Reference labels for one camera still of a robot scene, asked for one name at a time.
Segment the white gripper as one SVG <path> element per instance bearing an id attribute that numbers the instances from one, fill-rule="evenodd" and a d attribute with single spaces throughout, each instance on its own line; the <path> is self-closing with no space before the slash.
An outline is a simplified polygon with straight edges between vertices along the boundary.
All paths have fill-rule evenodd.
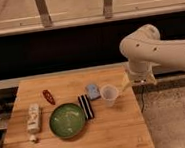
<path id="1" fill-rule="evenodd" d="M 130 61 L 128 63 L 128 74 L 125 74 L 122 79 L 122 90 L 125 91 L 131 87 L 131 81 L 147 81 L 149 84 L 157 84 L 156 78 L 152 73 L 152 66 L 149 62 Z"/>

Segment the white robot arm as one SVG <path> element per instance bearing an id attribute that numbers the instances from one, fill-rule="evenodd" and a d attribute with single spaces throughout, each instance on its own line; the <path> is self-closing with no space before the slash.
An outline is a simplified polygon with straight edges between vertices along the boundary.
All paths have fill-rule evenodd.
<path id="1" fill-rule="evenodd" d="M 185 71 L 185 40 L 161 40 L 154 25 L 143 25 L 127 35 L 121 40 L 119 51 L 128 59 L 123 91 L 137 81 L 157 84 L 152 63 Z"/>

